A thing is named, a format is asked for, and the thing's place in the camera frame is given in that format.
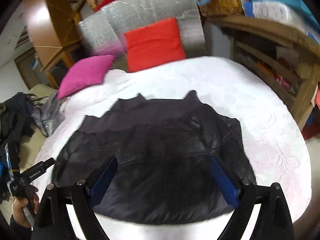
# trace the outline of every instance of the black jacket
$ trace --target black jacket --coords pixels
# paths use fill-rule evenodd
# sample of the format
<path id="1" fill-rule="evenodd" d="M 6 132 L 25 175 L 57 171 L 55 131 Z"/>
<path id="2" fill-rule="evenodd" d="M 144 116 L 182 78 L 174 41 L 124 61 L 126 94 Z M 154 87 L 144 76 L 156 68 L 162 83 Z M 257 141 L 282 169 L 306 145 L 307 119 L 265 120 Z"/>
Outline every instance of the black jacket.
<path id="1" fill-rule="evenodd" d="M 231 212 L 210 174 L 211 156 L 255 183 L 239 121 L 202 104 L 195 91 L 183 100 L 120 99 L 103 117 L 87 116 L 60 152 L 52 181 L 87 178 L 108 155 L 118 171 L 94 211 L 118 220 L 185 224 Z"/>
<path id="2" fill-rule="evenodd" d="M 7 141 L 16 142 L 19 152 L 21 137 L 23 135 L 31 137 L 34 133 L 30 128 L 33 122 L 31 117 L 33 105 L 21 92 L 15 94 L 3 104 L 6 110 L 0 114 L 0 157 L 2 163 L 6 165 L 4 147 Z"/>

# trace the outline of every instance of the white bedsheet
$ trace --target white bedsheet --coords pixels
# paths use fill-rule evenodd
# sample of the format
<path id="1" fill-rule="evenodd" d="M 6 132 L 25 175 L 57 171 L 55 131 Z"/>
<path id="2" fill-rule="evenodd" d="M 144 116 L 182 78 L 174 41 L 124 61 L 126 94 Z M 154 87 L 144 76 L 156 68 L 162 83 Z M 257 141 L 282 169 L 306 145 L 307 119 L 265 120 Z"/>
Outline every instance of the white bedsheet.
<path id="1" fill-rule="evenodd" d="M 242 65 L 218 57 L 200 57 L 172 62 L 137 73 L 109 71 L 102 85 L 71 96 L 64 104 L 65 121 L 49 137 L 35 163 L 57 158 L 85 115 L 101 117 L 118 98 L 141 93 L 145 98 L 181 99 L 196 90 L 203 103 L 219 114 L 241 122 L 244 149 L 256 174 L 257 184 L 280 182 L 291 212 L 297 220 L 311 199 L 311 167 L 306 144 L 286 106 L 257 76 Z M 52 168 L 33 184 L 42 196 L 51 182 Z M 68 207 L 77 237 L 85 239 L 72 206 Z M 255 206 L 242 239 L 249 239 L 258 216 Z M 231 214 L 179 226 L 127 223 L 97 215 L 114 239 L 217 239 Z"/>

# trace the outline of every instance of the blue clamp pad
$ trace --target blue clamp pad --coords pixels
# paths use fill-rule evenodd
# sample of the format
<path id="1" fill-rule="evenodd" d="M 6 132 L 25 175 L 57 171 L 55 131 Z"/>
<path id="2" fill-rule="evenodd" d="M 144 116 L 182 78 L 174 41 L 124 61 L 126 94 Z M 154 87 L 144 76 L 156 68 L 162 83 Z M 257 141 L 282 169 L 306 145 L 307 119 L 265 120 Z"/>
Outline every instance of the blue clamp pad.
<path id="1" fill-rule="evenodd" d="M 209 167 L 210 173 L 219 185 L 226 203 L 236 209 L 240 203 L 237 188 L 214 157 L 211 157 Z"/>
<path id="2" fill-rule="evenodd" d="M 89 205 L 93 208 L 99 205 L 106 194 L 110 183 L 116 174 L 118 168 L 118 160 L 116 157 L 112 156 L 111 159 L 106 164 L 102 164 L 102 166 L 96 170 L 96 172 L 100 172 L 95 174 L 94 176 L 94 184 L 90 188 L 87 188 L 87 194 L 89 195 Z"/>

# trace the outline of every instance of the pink pillow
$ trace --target pink pillow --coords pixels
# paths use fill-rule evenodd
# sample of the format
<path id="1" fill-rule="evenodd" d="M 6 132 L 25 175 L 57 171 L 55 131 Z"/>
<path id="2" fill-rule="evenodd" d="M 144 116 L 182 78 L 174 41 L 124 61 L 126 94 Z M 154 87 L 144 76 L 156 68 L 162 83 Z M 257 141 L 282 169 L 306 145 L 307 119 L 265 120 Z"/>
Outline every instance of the pink pillow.
<path id="1" fill-rule="evenodd" d="M 57 98 L 67 97 L 87 86 L 102 84 L 115 57 L 94 56 L 76 62 L 61 81 Z"/>

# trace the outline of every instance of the jacket sleeve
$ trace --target jacket sleeve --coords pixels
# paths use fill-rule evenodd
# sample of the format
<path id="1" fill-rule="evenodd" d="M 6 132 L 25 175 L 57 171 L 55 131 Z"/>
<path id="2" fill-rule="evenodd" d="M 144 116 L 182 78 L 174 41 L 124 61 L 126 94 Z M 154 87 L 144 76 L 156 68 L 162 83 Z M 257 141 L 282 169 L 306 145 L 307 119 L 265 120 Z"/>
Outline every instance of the jacket sleeve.
<path id="1" fill-rule="evenodd" d="M 10 227 L 14 231 L 14 233 L 17 235 L 19 240 L 31 240 L 32 229 L 25 228 L 23 226 L 18 225 L 14 221 L 13 216 L 11 216 L 11 219 L 10 219 Z"/>

